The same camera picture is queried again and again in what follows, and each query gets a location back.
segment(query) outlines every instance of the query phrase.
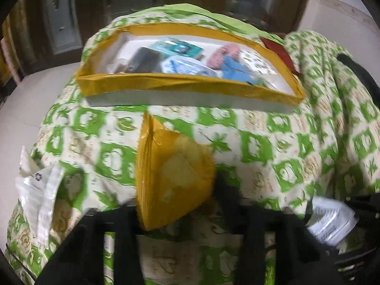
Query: triangular yellow package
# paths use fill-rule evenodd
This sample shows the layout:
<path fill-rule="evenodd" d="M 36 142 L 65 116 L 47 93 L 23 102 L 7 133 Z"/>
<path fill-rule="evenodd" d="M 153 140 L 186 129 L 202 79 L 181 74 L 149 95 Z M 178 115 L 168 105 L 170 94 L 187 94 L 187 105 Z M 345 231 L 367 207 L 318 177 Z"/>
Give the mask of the triangular yellow package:
<path fill-rule="evenodd" d="M 206 201 L 214 183 L 208 147 L 144 114 L 137 149 L 136 188 L 145 230 L 174 222 Z"/>

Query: green printed white fabric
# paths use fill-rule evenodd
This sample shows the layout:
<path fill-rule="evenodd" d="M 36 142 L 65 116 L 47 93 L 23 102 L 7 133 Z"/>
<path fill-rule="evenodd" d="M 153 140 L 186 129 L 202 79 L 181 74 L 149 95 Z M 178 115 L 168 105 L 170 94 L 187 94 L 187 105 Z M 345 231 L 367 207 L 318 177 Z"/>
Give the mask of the green printed white fabric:
<path fill-rule="evenodd" d="M 149 22 L 185 22 L 258 39 L 202 14 L 176 16 L 170 9 L 115 19 L 89 39 L 94 46 L 116 27 Z M 41 166 L 66 169 L 58 190 L 49 246 L 37 244 L 20 204 L 9 221 L 8 245 L 37 276 L 90 207 L 114 209 L 135 197 L 135 158 L 143 112 L 198 143 L 209 144 L 217 167 L 245 198 L 279 210 L 305 212 L 313 195 L 343 199 L 380 188 L 380 119 L 367 90 L 336 60 L 348 54 L 313 31 L 288 35 L 284 46 L 304 74 L 306 100 L 289 115 L 229 108 L 180 106 L 89 107 L 73 79 L 50 108 L 32 149 Z M 105 282 L 113 284 L 113 234 L 106 236 Z M 227 232 L 218 208 L 198 209 L 165 228 L 139 238 L 147 284 L 231 284 L 240 237 Z M 267 237 L 273 243 L 273 237 Z M 26 284 L 31 278 L 7 253 Z M 274 283 L 274 254 L 267 256 L 267 283 Z"/>

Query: pink cloth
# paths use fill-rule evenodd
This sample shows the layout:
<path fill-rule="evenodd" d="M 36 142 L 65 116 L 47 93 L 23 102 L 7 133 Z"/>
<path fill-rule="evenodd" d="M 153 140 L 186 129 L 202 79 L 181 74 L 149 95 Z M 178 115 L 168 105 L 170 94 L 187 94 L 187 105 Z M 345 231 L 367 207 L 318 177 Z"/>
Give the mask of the pink cloth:
<path fill-rule="evenodd" d="M 240 48 L 234 43 L 230 43 L 220 47 L 208 59 L 206 65 L 211 69 L 221 69 L 224 62 L 224 57 L 229 56 L 234 60 L 239 59 Z"/>

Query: green blanket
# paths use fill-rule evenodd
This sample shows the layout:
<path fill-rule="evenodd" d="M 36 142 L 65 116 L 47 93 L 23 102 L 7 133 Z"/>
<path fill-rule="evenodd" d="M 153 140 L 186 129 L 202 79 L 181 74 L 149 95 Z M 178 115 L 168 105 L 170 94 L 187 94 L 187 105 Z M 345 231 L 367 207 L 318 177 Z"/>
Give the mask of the green blanket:
<path fill-rule="evenodd" d="M 115 19 L 91 37 L 83 51 L 115 28 L 150 22 L 184 22 L 261 42 L 275 36 L 192 5 L 171 5 Z M 294 32 L 284 46 L 296 67 L 305 101 L 290 115 L 229 108 L 180 106 L 89 107 L 71 79 L 47 113 L 32 156 L 41 167 L 66 169 L 58 190 L 49 246 L 36 243 L 20 204 L 9 221 L 8 245 L 37 276 L 90 207 L 114 209 L 136 194 L 134 161 L 143 112 L 202 144 L 211 145 L 218 168 L 245 198 L 279 210 L 305 212 L 313 195 L 343 199 L 380 188 L 379 110 L 349 68 L 337 61 L 347 51 L 313 31 Z M 230 235 L 217 207 L 198 209 L 178 222 L 139 237 L 148 284 L 219 285 L 233 280 L 240 237 Z M 267 243 L 273 237 L 267 236 Z M 106 235 L 105 279 L 113 279 L 113 233 Z M 13 269 L 32 283 L 7 252 Z M 274 281 L 274 254 L 267 255 L 267 283 Z"/>

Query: blue cloth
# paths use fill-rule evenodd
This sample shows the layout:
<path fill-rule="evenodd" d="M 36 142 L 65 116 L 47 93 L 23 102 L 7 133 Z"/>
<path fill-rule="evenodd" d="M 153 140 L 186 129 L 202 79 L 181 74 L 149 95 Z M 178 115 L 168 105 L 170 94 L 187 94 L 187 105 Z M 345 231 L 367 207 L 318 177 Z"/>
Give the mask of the blue cloth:
<path fill-rule="evenodd" d="M 254 85 L 256 83 L 256 81 L 254 81 L 249 75 L 248 68 L 233 60 L 233 58 L 229 56 L 224 57 L 222 71 L 224 79 L 246 82 L 250 85 Z"/>

